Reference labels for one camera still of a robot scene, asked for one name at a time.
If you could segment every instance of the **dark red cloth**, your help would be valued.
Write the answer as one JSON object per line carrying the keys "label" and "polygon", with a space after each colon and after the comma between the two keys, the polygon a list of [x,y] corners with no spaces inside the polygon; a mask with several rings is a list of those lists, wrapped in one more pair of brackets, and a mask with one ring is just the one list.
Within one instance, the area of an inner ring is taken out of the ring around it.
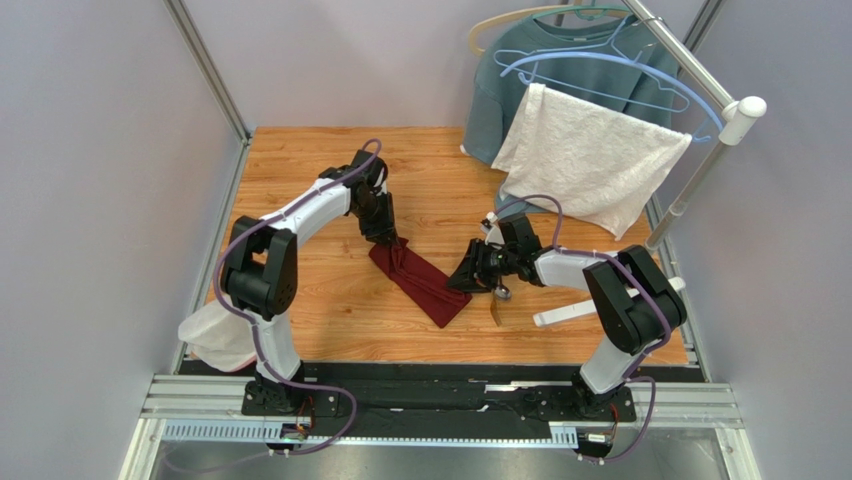
{"label": "dark red cloth", "polygon": [[444,272],[412,252],[406,246],[408,240],[400,238],[399,243],[376,244],[370,258],[436,325],[446,327],[470,302],[470,294],[447,288],[449,277]]}

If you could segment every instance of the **wooden table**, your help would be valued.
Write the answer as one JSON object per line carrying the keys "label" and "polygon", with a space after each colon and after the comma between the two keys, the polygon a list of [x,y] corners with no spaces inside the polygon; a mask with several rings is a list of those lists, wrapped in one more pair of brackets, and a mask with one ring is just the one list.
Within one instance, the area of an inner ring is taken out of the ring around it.
{"label": "wooden table", "polygon": [[[329,166],[349,163],[369,138],[378,137],[390,173],[397,230],[410,247],[451,274],[468,241],[482,237],[479,222],[493,209],[505,173],[462,155],[457,128],[260,128],[248,157],[231,222],[259,217],[303,193]],[[531,215],[547,244],[554,214]],[[616,242],[595,225],[566,217],[560,242],[584,250],[619,250],[641,244],[643,217]],[[532,315],[587,300],[567,288],[538,288],[507,279],[513,298],[500,307],[497,326],[490,294],[473,301],[439,329],[367,256],[372,244],[354,217],[335,220],[299,251],[299,291],[291,307],[296,349],[306,360],[394,362],[582,363],[602,338],[595,315],[550,328]],[[646,363],[684,364],[675,332]]]}

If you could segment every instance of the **crumpled white towel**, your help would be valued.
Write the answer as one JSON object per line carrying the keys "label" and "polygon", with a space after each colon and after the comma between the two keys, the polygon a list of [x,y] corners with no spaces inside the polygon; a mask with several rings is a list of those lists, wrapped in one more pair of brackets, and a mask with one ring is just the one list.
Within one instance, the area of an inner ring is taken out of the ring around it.
{"label": "crumpled white towel", "polygon": [[[620,240],[692,136],[533,83],[491,165],[501,195],[544,193]],[[530,203],[555,212],[547,200]]]}
{"label": "crumpled white towel", "polygon": [[223,372],[239,370],[256,359],[248,322],[216,300],[181,322],[178,338],[189,344],[190,353]]}

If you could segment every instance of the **beige hanger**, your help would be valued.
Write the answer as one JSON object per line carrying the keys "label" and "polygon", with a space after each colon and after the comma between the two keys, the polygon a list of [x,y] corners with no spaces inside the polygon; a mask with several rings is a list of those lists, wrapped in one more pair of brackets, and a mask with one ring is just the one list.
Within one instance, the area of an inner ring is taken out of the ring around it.
{"label": "beige hanger", "polygon": [[[574,0],[574,3],[571,5],[582,5],[583,0]],[[497,15],[496,17],[489,18],[488,20],[477,23],[470,29],[470,33],[467,36],[467,46],[470,48],[470,51],[473,52],[477,57],[481,57],[483,53],[485,53],[485,49],[477,45],[476,40],[479,38],[479,34],[488,30],[491,27],[496,27],[497,25],[502,25],[504,23],[512,22],[515,20],[520,20],[524,17],[528,17],[530,15],[534,15],[536,13],[543,13],[550,10],[558,10],[560,8],[565,8],[571,5],[549,5],[546,7],[533,7],[533,8],[525,8],[523,10],[517,10],[514,12],[504,13],[502,15]],[[595,7],[589,5],[589,10],[594,10]],[[607,13],[607,16],[623,18],[626,14],[624,12],[619,11],[611,11]]]}

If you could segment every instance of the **hanging shirt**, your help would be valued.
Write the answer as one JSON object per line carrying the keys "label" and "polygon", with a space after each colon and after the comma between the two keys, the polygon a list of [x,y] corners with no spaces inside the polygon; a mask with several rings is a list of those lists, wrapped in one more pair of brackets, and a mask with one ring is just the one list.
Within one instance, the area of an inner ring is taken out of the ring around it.
{"label": "hanging shirt", "polygon": [[[465,128],[463,142],[465,151],[490,165],[509,133],[509,127],[512,126],[518,105],[527,89],[527,85],[518,78],[517,72],[510,72],[505,77],[500,77],[505,67],[494,61],[494,52],[503,49],[532,52],[539,49],[598,45],[604,43],[623,20],[616,19],[585,28],[562,28],[527,17],[506,31],[485,51],[477,67],[473,103]],[[658,43],[656,37],[644,25],[632,26],[634,22],[636,18],[633,16],[626,19],[615,38],[615,46],[629,58],[636,58],[636,55],[644,48],[639,59],[641,63],[673,77],[676,76],[677,62],[674,58],[661,45],[649,47]],[[594,47],[584,51],[617,55],[610,46]],[[524,55],[521,54],[501,54],[499,58],[503,63],[511,64],[523,57]],[[530,70],[532,66],[533,64],[529,63],[520,68]],[[544,60],[539,63],[537,74],[588,90],[651,105],[671,106],[674,99],[671,91],[661,90],[657,81],[642,73],[641,70],[597,59]],[[671,125],[671,113],[665,110],[604,97],[540,78],[533,81],[662,127],[669,128]],[[663,82],[663,87],[666,88],[669,85]]]}

